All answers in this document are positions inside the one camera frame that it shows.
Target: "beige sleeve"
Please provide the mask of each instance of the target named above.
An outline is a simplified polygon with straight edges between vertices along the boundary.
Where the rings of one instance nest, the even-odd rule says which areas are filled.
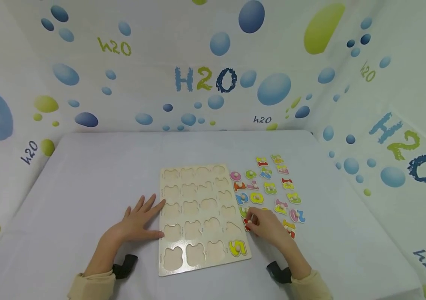
[[[71,285],[68,298],[70,300],[108,300],[113,294],[115,280],[113,271],[88,277],[83,277],[80,273],[76,275]]]
[[[301,280],[291,278],[291,285],[300,300],[332,300],[333,297],[318,271]]]

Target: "wooden puzzle board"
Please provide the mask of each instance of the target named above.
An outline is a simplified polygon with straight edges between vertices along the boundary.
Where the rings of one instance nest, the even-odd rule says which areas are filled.
[[[226,165],[162,169],[160,276],[251,258]]]

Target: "right hand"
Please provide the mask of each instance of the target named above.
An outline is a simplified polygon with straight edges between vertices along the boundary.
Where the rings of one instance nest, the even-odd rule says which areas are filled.
[[[288,231],[270,210],[250,207],[245,219],[251,220],[251,223],[246,224],[249,229],[277,248],[292,241]]]

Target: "table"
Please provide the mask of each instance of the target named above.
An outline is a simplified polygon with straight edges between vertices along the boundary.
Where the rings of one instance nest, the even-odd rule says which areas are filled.
[[[311,133],[285,130],[65,135],[0,241],[0,299],[65,299],[104,231],[140,195],[159,195],[161,168],[225,163],[244,172],[272,154],[285,159],[301,195],[307,221],[296,241],[335,299],[421,295],[411,266]],[[113,299],[288,299],[266,271],[284,259],[257,237],[248,242],[251,260],[163,278],[157,241],[126,244],[118,263],[126,253],[139,260]]]

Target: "printed backdrop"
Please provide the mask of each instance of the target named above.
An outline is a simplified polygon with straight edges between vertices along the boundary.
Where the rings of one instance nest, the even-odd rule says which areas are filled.
[[[64,133],[282,129],[426,298],[426,0],[0,0],[0,237]]]

